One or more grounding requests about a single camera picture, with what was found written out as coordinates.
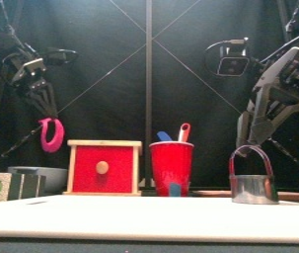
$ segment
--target wooden box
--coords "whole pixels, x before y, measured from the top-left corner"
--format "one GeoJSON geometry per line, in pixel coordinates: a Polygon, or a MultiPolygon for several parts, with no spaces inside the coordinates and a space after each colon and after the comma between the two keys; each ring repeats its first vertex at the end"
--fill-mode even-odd
{"type": "Polygon", "coordinates": [[[141,142],[69,140],[68,195],[137,196],[141,142]]]}

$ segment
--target silver canister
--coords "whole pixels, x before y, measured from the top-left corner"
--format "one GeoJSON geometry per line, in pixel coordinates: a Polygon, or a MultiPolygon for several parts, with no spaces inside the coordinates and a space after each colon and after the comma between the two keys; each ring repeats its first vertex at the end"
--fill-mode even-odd
{"type": "Polygon", "coordinates": [[[242,204],[278,204],[278,193],[274,187],[270,160],[259,147],[244,145],[234,151],[230,158],[230,184],[232,202],[242,204]],[[263,160],[266,175],[235,175],[235,156],[243,148],[250,148],[259,154],[263,160]]]}

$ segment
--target red plastic cup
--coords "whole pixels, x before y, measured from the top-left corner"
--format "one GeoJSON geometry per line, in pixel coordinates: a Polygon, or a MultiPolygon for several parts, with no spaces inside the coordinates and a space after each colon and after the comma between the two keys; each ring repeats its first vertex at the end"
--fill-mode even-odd
{"type": "Polygon", "coordinates": [[[149,145],[155,191],[160,197],[188,194],[194,145],[182,141],[162,141],[149,145]]]}

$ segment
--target metal handle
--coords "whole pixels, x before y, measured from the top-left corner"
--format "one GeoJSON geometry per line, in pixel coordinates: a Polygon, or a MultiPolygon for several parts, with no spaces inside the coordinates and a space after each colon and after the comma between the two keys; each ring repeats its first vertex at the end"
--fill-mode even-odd
{"type": "Polygon", "coordinates": [[[235,156],[238,154],[238,152],[243,149],[243,148],[250,148],[252,149],[260,156],[262,160],[263,160],[263,165],[264,165],[264,168],[266,168],[266,173],[267,173],[267,176],[272,176],[272,170],[271,170],[271,166],[270,166],[270,160],[268,160],[268,157],[266,155],[266,153],[260,150],[259,147],[254,146],[254,145],[243,145],[240,146],[235,151],[234,153],[231,154],[231,157],[230,157],[230,175],[234,176],[235,175],[235,165],[234,165],[234,160],[235,160],[235,156]]]}

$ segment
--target pink loop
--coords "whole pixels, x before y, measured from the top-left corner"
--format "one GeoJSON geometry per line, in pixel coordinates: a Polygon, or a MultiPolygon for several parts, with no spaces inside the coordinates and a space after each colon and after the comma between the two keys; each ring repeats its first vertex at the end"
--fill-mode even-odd
{"type": "Polygon", "coordinates": [[[51,119],[51,118],[45,118],[45,119],[40,120],[39,123],[43,125],[43,132],[41,132],[43,150],[45,152],[53,153],[59,150],[60,145],[61,145],[63,136],[64,136],[63,125],[61,125],[59,119],[51,119]],[[52,140],[48,142],[47,135],[48,135],[48,129],[49,129],[49,122],[55,123],[55,133],[53,133],[52,140]]]}

